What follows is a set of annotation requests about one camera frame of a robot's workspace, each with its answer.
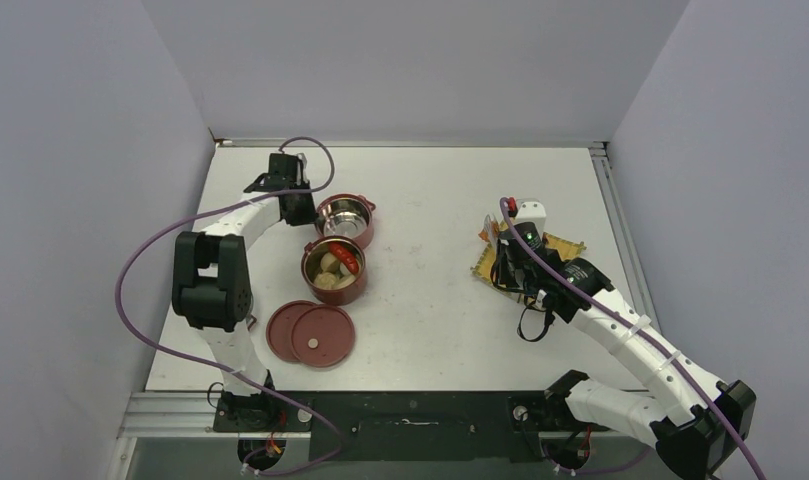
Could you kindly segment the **orange food pieces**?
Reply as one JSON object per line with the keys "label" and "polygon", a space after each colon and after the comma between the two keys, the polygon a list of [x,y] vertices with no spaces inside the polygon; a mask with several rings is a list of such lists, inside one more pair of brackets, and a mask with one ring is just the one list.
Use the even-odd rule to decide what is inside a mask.
{"label": "orange food pieces", "polygon": [[483,241],[488,242],[491,245],[495,245],[500,233],[501,233],[500,223],[497,221],[497,219],[491,214],[486,215],[484,218],[482,230],[479,233],[479,237]]}

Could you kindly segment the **red sausage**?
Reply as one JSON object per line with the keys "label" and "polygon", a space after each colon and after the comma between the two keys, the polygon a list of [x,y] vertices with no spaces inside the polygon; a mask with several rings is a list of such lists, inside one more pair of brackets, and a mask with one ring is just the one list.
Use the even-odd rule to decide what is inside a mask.
{"label": "red sausage", "polygon": [[328,251],[333,254],[342,265],[345,266],[347,271],[352,275],[357,275],[360,272],[360,263],[357,257],[340,242],[332,242],[328,244]]}

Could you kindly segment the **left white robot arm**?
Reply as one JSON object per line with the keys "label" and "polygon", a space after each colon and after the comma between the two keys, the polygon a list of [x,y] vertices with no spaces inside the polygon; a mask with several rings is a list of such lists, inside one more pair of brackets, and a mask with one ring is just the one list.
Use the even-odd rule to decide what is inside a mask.
{"label": "left white robot arm", "polygon": [[275,426],[283,407],[261,390],[273,381],[251,339],[255,296],[247,251],[280,222],[301,226],[314,221],[306,166],[302,154],[271,154],[267,171],[244,189],[237,208],[175,240],[172,308],[224,368],[218,417],[251,431]]}

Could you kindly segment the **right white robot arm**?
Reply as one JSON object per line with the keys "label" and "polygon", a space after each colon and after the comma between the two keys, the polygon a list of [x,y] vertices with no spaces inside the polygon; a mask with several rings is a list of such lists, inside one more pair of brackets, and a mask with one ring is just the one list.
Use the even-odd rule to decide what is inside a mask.
{"label": "right white robot arm", "polygon": [[545,414],[559,428],[596,424],[652,447],[681,479],[708,479],[747,438],[757,396],[686,357],[584,258],[564,260],[525,222],[489,237],[494,288],[541,310],[546,328],[562,320],[587,335],[647,390],[609,387],[571,370],[546,392]]}

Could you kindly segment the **bamboo mat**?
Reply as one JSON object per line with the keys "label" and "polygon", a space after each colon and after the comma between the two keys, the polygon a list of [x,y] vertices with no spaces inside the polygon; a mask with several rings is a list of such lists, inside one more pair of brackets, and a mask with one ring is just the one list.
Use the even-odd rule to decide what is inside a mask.
{"label": "bamboo mat", "polygon": [[[512,283],[510,283],[498,279],[499,268],[493,268],[493,265],[498,258],[498,254],[496,247],[494,246],[494,242],[491,240],[489,232],[486,228],[480,232],[479,238],[485,242],[485,247],[478,260],[470,268],[472,275],[488,286],[497,288],[499,291],[508,289],[511,293],[513,293],[520,290],[521,286],[518,284],[518,280],[514,280]],[[542,238],[543,243],[547,248],[553,249],[557,252],[560,261],[569,261],[579,258],[587,249],[583,242],[572,242],[550,233],[543,233]]]}

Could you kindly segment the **lower red round lid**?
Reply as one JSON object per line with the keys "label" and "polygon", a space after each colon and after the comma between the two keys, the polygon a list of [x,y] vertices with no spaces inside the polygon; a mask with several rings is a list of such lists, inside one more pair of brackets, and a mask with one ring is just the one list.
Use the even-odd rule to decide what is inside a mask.
{"label": "lower red round lid", "polygon": [[292,329],[295,321],[316,304],[307,300],[288,302],[270,316],[266,325],[266,341],[272,353],[280,360],[298,363],[292,351]]}

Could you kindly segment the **red round lid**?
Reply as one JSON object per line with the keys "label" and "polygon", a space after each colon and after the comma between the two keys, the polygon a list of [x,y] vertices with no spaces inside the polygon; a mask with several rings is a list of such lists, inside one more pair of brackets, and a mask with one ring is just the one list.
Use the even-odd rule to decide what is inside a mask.
{"label": "red round lid", "polygon": [[356,330],[350,316],[330,305],[310,308],[293,323],[290,348],[297,360],[314,368],[342,362],[353,350]]}
{"label": "red round lid", "polygon": [[288,302],[270,316],[266,325],[266,341],[272,353],[280,360],[298,363],[292,351],[292,329],[295,321],[316,304],[307,300]]}

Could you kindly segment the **upper red round lid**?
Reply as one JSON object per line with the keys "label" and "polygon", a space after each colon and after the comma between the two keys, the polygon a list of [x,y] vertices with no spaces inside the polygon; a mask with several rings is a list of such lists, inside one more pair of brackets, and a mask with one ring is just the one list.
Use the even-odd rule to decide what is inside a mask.
{"label": "upper red round lid", "polygon": [[330,305],[310,308],[293,323],[290,348],[297,360],[314,368],[342,362],[353,350],[356,330],[350,316]]}

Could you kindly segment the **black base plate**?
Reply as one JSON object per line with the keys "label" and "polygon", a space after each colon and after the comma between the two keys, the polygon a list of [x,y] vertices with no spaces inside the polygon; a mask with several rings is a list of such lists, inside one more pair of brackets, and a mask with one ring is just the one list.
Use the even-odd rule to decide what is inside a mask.
{"label": "black base plate", "polygon": [[336,461],[533,462],[541,446],[571,454],[591,425],[541,391],[290,391],[293,404],[268,395],[215,403],[213,431],[236,433],[238,450],[263,445]]}

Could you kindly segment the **aluminium rail frame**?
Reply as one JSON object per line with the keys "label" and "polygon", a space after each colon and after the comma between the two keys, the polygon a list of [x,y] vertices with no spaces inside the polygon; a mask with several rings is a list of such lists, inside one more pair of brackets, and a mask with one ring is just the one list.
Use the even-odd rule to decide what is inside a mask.
{"label": "aluminium rail frame", "polygon": [[[344,310],[356,326],[353,351],[338,365],[314,369],[278,359],[264,327],[253,341],[279,391],[541,391],[569,369],[608,385],[639,388],[605,350],[558,320],[538,343],[517,337],[523,306],[476,279],[470,268],[485,242],[485,215],[502,196],[545,202],[545,231],[584,242],[590,260],[634,303],[655,316],[628,227],[615,200],[603,144],[545,147],[332,142],[335,178],[319,199],[363,194],[377,204],[368,247],[368,287]],[[265,319],[291,300],[310,299],[299,274],[309,227],[280,224],[249,254],[255,312]],[[157,412],[137,424],[132,478],[203,479],[237,473],[238,434],[211,431],[215,410],[204,399],[220,371],[158,352],[142,402]],[[554,479],[541,461],[330,460],[286,479]]]}

